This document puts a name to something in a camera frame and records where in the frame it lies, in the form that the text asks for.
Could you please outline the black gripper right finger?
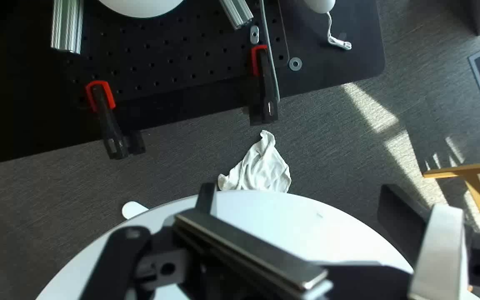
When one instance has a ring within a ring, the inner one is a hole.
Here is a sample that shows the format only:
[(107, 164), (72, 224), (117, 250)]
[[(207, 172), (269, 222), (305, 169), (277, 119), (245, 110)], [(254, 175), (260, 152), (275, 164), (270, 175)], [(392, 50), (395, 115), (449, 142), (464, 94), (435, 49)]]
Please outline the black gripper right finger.
[(480, 234), (462, 209), (425, 207), (387, 184), (380, 187), (377, 219), (414, 269), (410, 300), (480, 300)]

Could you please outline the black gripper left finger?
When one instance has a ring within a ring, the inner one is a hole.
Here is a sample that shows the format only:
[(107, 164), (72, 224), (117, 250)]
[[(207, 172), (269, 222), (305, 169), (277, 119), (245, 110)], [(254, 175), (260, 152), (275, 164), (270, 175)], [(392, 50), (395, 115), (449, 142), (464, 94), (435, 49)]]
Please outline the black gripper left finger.
[(154, 234), (122, 227), (109, 240), (79, 300), (154, 300), (177, 287), (190, 300), (324, 300), (329, 272), (210, 214), (215, 187)]

